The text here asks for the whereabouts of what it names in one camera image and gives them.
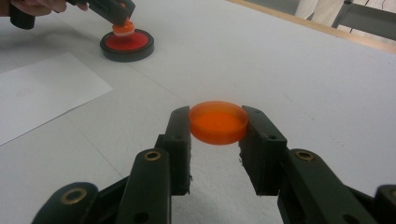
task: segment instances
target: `red disc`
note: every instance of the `red disc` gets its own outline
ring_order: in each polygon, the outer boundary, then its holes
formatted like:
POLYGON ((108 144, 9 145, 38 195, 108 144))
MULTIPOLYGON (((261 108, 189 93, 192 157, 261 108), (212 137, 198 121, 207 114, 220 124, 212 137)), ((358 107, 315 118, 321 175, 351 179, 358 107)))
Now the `red disc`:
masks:
POLYGON ((140 32, 127 36, 111 35, 106 40, 106 46, 115 50, 134 50, 147 45, 149 38, 140 32))

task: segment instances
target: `white table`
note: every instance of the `white table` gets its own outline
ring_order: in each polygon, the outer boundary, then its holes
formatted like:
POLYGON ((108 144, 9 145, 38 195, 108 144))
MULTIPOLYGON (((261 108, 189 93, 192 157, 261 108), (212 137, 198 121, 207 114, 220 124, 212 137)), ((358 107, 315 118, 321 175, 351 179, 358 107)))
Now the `white table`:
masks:
MULTIPOLYGON (((135 63, 102 55, 111 27, 91 11, 69 7, 31 31, 0 19, 0 73, 69 52, 114 89, 0 147, 0 223, 31 222, 66 184, 127 176, 174 109, 208 100, 262 110, 289 148, 318 153, 352 188, 396 182, 395 54, 222 0, 134 2, 135 26, 155 38, 135 63)), ((282 223, 238 153, 192 139, 191 195, 173 198, 173 223, 282 223)))

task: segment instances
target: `black round base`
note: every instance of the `black round base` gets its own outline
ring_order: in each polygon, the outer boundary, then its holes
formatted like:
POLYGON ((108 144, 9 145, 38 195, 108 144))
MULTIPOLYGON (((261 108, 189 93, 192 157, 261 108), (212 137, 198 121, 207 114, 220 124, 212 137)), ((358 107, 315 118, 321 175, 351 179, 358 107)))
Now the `black round base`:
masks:
POLYGON ((148 38, 148 43, 137 49, 113 49, 106 43, 107 39, 114 35, 113 32, 110 32, 105 35, 100 42, 100 47, 105 57, 111 61, 120 63, 136 62, 147 58, 154 51, 154 38, 143 30, 136 29, 134 32, 145 35, 148 38))

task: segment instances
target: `white paper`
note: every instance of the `white paper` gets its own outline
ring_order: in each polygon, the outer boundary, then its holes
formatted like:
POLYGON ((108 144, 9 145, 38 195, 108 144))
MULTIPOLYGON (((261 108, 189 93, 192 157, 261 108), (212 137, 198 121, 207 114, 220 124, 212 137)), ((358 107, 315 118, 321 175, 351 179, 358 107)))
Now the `white paper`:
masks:
POLYGON ((0 74, 0 146, 111 90, 70 53, 0 74))

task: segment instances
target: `white surface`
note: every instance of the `white surface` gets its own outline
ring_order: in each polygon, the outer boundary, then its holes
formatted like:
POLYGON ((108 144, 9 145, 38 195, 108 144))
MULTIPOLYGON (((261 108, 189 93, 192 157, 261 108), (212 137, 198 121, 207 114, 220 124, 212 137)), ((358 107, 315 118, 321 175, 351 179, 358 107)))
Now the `white surface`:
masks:
POLYGON ((0 75, 0 146, 111 91, 71 54, 0 75))
MULTIPOLYGON (((0 223, 31 220, 66 183, 102 189, 128 175, 171 111, 207 100, 262 110, 289 148, 318 153, 355 189, 373 195, 395 183, 395 55, 222 0, 134 2, 136 28, 155 38, 154 53, 136 63, 102 56, 99 41, 111 28, 92 12, 69 7, 37 18, 29 32, 0 19, 0 59, 8 62, 0 71, 70 52, 114 89, 0 147, 0 177, 13 180, 0 182, 0 199, 16 198, 12 207, 0 203, 0 223), (26 152, 35 156, 24 159, 26 152), (76 156, 76 167, 49 162, 64 156, 76 156), (43 162, 48 170, 38 168, 43 162), (19 197, 21 190, 35 197, 19 197)), ((276 198, 255 196, 238 153, 236 144, 193 139, 191 195, 173 199, 173 223, 282 223, 276 198)))

